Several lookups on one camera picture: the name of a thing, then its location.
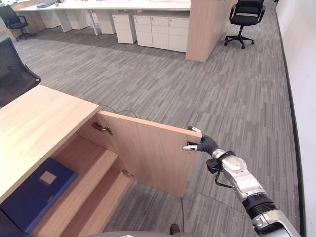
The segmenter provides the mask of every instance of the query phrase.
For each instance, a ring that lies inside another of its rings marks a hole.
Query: black mesh chair back
[[[9,21],[10,24],[19,23],[20,19],[11,6],[0,7],[0,16],[4,21]]]
[[[239,0],[236,5],[236,14],[259,15],[263,7],[264,0]]]
[[[9,37],[0,43],[0,106],[40,83],[40,77],[24,65]]]

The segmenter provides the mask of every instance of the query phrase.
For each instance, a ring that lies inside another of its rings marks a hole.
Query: door hinge
[[[94,129],[97,129],[97,130],[100,131],[100,132],[107,132],[107,133],[109,133],[110,135],[113,135],[109,127],[102,127],[102,125],[99,124],[98,122],[94,122],[94,123],[92,124],[92,127],[93,127]]]
[[[134,175],[129,173],[127,170],[123,169],[122,173],[128,178],[134,178]]]

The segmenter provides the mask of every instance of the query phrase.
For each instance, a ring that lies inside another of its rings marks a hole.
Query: wooden countertop
[[[0,109],[0,203],[99,106],[38,85]]]

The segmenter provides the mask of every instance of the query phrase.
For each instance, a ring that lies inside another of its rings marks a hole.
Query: chair base
[[[243,40],[249,40],[249,41],[252,41],[251,44],[255,44],[255,41],[253,39],[247,38],[247,37],[241,35],[243,27],[244,26],[240,27],[239,34],[237,36],[225,36],[225,43],[224,43],[224,45],[227,46],[228,42],[231,42],[231,41],[234,41],[234,40],[237,40],[237,41],[239,41],[242,44],[242,47],[241,47],[242,49],[245,49],[245,44],[244,44]]]
[[[28,40],[27,36],[35,36],[35,34],[33,33],[24,32],[23,29],[20,29],[20,30],[21,30],[21,34],[16,38],[16,41],[19,41],[18,39],[21,39],[22,37],[24,37],[25,40]]]

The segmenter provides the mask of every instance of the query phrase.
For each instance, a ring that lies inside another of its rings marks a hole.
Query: open cabinet door
[[[94,122],[112,133],[92,127]],[[99,111],[77,134],[114,153],[126,170],[146,185],[182,197],[194,163],[194,152],[183,151],[201,134],[155,122]]]

